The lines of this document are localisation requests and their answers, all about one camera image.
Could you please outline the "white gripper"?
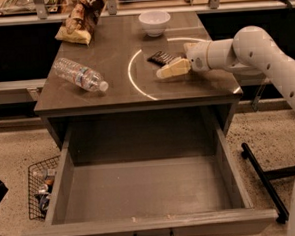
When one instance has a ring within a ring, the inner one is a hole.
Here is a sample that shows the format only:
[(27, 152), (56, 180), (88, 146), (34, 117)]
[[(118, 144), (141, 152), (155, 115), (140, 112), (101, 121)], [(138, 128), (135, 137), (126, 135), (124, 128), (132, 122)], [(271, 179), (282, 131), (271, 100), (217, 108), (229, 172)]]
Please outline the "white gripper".
[(186, 52), (186, 59), (178, 57), (171, 60), (169, 64), (164, 65), (156, 72), (157, 77), (160, 79), (167, 79), (172, 76), (186, 75), (191, 68), (195, 72), (209, 71), (209, 45), (209, 41), (198, 43), (186, 42), (183, 45), (184, 51)]

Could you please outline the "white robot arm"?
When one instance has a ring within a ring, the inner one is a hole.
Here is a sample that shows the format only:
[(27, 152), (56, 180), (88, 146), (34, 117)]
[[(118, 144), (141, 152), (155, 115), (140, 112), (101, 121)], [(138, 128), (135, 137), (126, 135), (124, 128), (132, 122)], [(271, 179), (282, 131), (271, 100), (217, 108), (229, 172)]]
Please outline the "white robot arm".
[[(161, 79), (185, 75), (193, 70), (204, 73), (263, 73), (295, 112), (295, 60), (285, 54), (273, 38), (257, 26), (240, 29), (232, 39), (186, 43), (186, 56), (166, 63), (156, 72)], [(292, 189), (287, 236), (295, 236), (295, 182)]]

